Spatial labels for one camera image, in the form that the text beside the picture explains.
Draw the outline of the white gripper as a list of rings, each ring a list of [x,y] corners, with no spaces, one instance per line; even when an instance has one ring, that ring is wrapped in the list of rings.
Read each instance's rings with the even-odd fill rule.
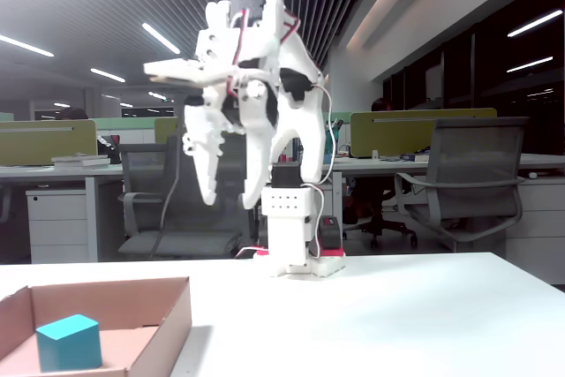
[[[193,160],[202,200],[208,206],[215,203],[216,173],[222,156],[221,144],[225,142],[222,131],[247,131],[241,200],[245,209],[251,209],[267,183],[277,122],[276,97],[271,87],[259,79],[245,81],[231,92],[226,80],[193,85],[200,90],[200,97],[193,95],[185,99],[182,143],[184,153]]]

